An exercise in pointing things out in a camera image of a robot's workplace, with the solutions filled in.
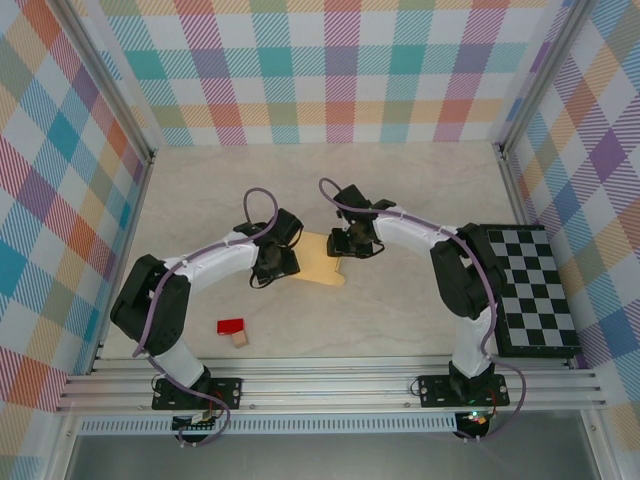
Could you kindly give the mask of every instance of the plaid wall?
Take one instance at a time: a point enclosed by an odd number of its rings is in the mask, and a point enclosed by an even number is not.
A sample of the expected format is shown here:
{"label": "plaid wall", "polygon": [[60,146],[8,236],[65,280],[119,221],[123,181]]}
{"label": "plaid wall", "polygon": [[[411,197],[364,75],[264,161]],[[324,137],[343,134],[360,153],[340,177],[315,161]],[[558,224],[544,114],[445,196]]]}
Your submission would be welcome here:
{"label": "plaid wall", "polygon": [[143,163],[44,0],[0,0],[0,479],[30,479],[104,313]]}
{"label": "plaid wall", "polygon": [[640,467],[640,0],[599,2],[515,153],[528,216],[547,227],[619,444]]}
{"label": "plaid wall", "polygon": [[488,139],[558,4],[100,0],[171,145]]}

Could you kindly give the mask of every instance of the plaid wallpaper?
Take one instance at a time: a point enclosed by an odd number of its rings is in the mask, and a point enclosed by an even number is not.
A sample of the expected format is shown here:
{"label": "plaid wallpaper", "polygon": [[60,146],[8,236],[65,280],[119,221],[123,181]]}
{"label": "plaid wallpaper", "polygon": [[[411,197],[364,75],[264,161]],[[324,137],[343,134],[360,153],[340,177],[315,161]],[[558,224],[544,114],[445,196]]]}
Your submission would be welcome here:
{"label": "plaid wallpaper", "polygon": [[45,0],[0,0],[0,65],[0,479],[31,479],[91,353],[143,163]]}
{"label": "plaid wallpaper", "polygon": [[639,0],[599,2],[515,153],[528,216],[547,227],[619,444],[640,467]]}
{"label": "plaid wallpaper", "polygon": [[[121,78],[84,0],[74,3]],[[529,42],[544,35],[538,21],[559,4],[99,3],[171,145],[488,139],[511,107],[516,72],[529,70]],[[137,106],[134,114],[146,127]]]}

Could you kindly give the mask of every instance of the metal rail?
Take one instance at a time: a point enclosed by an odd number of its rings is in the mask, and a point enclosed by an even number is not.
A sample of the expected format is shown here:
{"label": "metal rail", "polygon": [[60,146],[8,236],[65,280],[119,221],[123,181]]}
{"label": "metal rail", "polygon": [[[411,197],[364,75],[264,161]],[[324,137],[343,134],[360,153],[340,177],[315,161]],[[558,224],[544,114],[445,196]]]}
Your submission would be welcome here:
{"label": "metal rail", "polygon": [[[367,357],[205,360],[213,377],[243,379],[241,408],[234,415],[392,412],[464,412],[423,409],[409,387],[418,375],[447,373],[450,357]],[[602,408],[605,396],[591,370],[572,370],[563,360],[514,359],[527,378],[526,410]],[[512,410],[522,393],[518,376],[507,381]],[[69,377],[58,405],[65,415],[151,415],[155,371],[145,360],[97,360],[91,375]]]}

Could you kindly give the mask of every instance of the purple cable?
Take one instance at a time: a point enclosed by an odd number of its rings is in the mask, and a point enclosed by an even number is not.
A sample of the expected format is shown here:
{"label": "purple cable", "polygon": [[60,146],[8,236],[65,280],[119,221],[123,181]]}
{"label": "purple cable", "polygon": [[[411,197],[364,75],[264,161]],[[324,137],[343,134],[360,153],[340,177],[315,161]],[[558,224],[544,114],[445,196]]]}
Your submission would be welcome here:
{"label": "purple cable", "polygon": [[[256,233],[255,235],[251,235],[250,237],[243,238],[241,240],[232,240],[228,244],[225,242],[218,242],[213,245],[209,245],[207,247],[201,248],[200,250],[197,250],[192,254],[188,255],[184,259],[185,262],[190,262],[195,258],[199,257],[200,255],[211,252],[212,250],[215,250],[217,248],[221,248],[225,246],[241,245],[243,243],[252,242],[257,238],[260,238],[263,235],[266,235],[269,232],[269,230],[273,228],[273,226],[276,224],[276,220],[278,217],[278,201],[276,200],[276,197],[274,197],[271,192],[261,187],[250,188],[244,194],[244,198],[242,199],[242,204],[244,207],[245,215],[247,216],[247,221],[249,221],[249,215],[247,210],[247,200],[249,198],[249,195],[251,195],[253,192],[264,193],[273,202],[274,214],[273,214],[273,217],[271,218],[271,221],[265,227],[265,229],[261,230],[259,233]],[[144,345],[147,343],[147,339],[149,338],[149,332],[151,331],[151,324],[153,323],[153,315],[156,312],[156,307],[158,305],[158,299],[160,298],[160,294],[162,293],[162,290],[164,289],[164,286],[169,280],[169,278],[171,277],[171,275],[173,275],[180,267],[182,267],[182,263],[183,262],[177,262],[160,279],[160,282],[158,283],[158,286],[156,287],[156,290],[154,292],[153,298],[151,299],[151,305],[149,306],[149,313],[147,313],[147,321],[144,324],[144,329],[142,330],[142,336],[140,337],[140,341],[138,342],[136,349],[133,351],[133,357],[137,357],[144,350]]]}
{"label": "purple cable", "polygon": [[343,205],[337,202],[336,200],[334,200],[325,191],[323,186],[325,183],[329,183],[330,185],[335,187],[338,191],[342,191],[342,188],[340,188],[340,186],[336,182],[334,182],[333,180],[327,177],[321,178],[320,181],[318,182],[318,188],[320,189],[320,193],[322,194],[322,196],[327,200],[329,200],[329,202],[334,204],[339,209],[346,210],[348,212],[354,212],[354,213],[377,213],[378,215],[386,215],[390,217],[398,217],[398,218],[409,220],[411,222],[417,223],[418,225],[422,225],[423,227],[427,227],[430,230],[434,230],[436,232],[440,232],[446,235],[447,237],[452,239],[454,242],[456,242],[460,246],[460,248],[462,248],[462,250],[464,250],[464,252],[467,254],[469,259],[471,260],[471,263],[473,263],[473,266],[476,267],[476,270],[478,271],[478,276],[480,277],[482,286],[484,287],[484,290],[487,293],[487,298],[489,299],[489,309],[491,311],[491,326],[489,327],[489,330],[487,331],[486,335],[482,338],[482,342],[480,343],[480,351],[484,356],[489,358],[496,365],[500,365],[501,367],[508,368],[509,370],[513,370],[514,372],[516,372],[522,382],[522,395],[520,397],[520,401],[518,402],[518,405],[516,406],[515,410],[513,411],[509,419],[497,430],[494,430],[493,432],[487,434],[484,438],[488,439],[488,438],[496,437],[500,435],[502,432],[504,432],[505,427],[509,423],[511,423],[511,421],[520,413],[520,410],[522,410],[522,405],[524,404],[524,399],[527,394],[527,381],[524,378],[524,374],[518,367],[496,360],[495,357],[490,355],[486,349],[486,345],[489,342],[489,339],[491,338],[491,335],[493,335],[493,331],[496,328],[496,321],[497,321],[498,314],[497,314],[496,301],[493,296],[493,291],[491,290],[491,284],[489,283],[489,279],[487,278],[487,275],[482,269],[482,265],[480,264],[480,261],[478,260],[478,258],[475,256],[473,251],[471,251],[471,249],[466,244],[466,242],[464,242],[459,237],[457,237],[455,233],[449,232],[448,230],[443,229],[441,226],[436,225],[435,223],[428,222],[427,220],[423,220],[422,218],[418,218],[413,215],[408,215],[406,213],[400,213],[400,212],[389,211],[389,210],[377,210],[373,208],[355,208],[355,207],[349,207],[347,205]]}
{"label": "purple cable", "polygon": [[[213,245],[209,245],[207,247],[201,248],[200,250],[198,250],[196,252],[193,252],[192,254],[188,255],[184,259],[184,261],[190,262],[190,261],[196,259],[197,257],[199,257],[200,255],[203,255],[205,253],[211,252],[212,250],[215,250],[217,248],[226,247],[226,246],[233,246],[233,245],[241,245],[243,243],[249,243],[249,242],[252,242],[252,241],[256,240],[257,238],[262,237],[263,235],[266,235],[269,232],[269,230],[271,230],[273,228],[273,226],[276,224],[276,220],[278,218],[278,201],[276,200],[276,197],[274,197],[271,192],[269,192],[268,190],[266,190],[264,188],[260,188],[260,187],[250,188],[249,190],[247,190],[245,192],[244,197],[242,199],[242,204],[243,204],[243,207],[244,207],[244,212],[245,212],[245,216],[247,218],[247,221],[250,221],[249,220],[249,211],[248,211],[248,207],[247,207],[247,201],[249,199],[249,195],[251,195],[253,192],[264,193],[273,202],[273,210],[274,210],[273,217],[271,218],[271,220],[269,221],[267,226],[264,228],[264,230],[261,230],[259,233],[256,233],[255,235],[251,235],[250,237],[247,237],[247,238],[243,238],[243,239],[240,239],[240,240],[232,240],[232,241],[230,241],[228,243],[219,242],[219,243],[215,243]],[[169,279],[169,277],[173,273],[175,273],[180,267],[182,267],[182,263],[183,262],[176,263],[160,279],[160,282],[158,283],[158,286],[156,287],[156,290],[154,292],[153,299],[151,300],[151,306],[149,307],[149,313],[147,314],[147,321],[146,321],[146,323],[144,325],[144,330],[142,331],[142,336],[140,337],[140,341],[138,342],[138,346],[136,347],[135,351],[133,352],[133,356],[134,357],[137,357],[144,350],[144,345],[147,342],[147,339],[149,338],[149,331],[151,330],[151,324],[153,323],[153,315],[154,315],[155,310],[156,310],[156,305],[158,304],[158,299],[160,298],[160,294],[162,293],[162,289],[163,289],[164,285],[167,283],[167,280]],[[190,395],[195,395],[196,397],[200,397],[200,398],[204,398],[206,400],[209,400],[209,401],[215,403],[216,405],[220,406],[226,412],[226,418],[225,418],[224,424],[222,425],[222,428],[220,430],[218,430],[216,433],[214,433],[212,435],[209,435],[207,438],[205,438],[201,442],[193,444],[193,446],[194,447],[203,447],[203,446],[213,442],[217,438],[219,438],[220,435],[222,435],[222,433],[229,427],[229,423],[231,421],[231,410],[229,409],[229,406],[224,401],[220,400],[219,398],[216,398],[216,397],[214,397],[212,395],[207,395],[206,393],[198,392],[196,390],[192,390],[191,388],[182,385],[176,379],[174,379],[169,374],[167,374],[167,372],[165,372],[165,370],[155,361],[155,359],[153,357],[149,356],[149,357],[147,357],[147,360],[149,360],[149,363],[151,365],[153,365],[153,367],[158,372],[160,372],[162,375],[164,375],[165,378],[170,383],[172,383],[176,388],[179,388],[183,392],[186,392],[186,393],[188,393]],[[185,440],[182,437],[182,429],[178,431],[178,438],[180,439],[180,441],[185,442]]]}

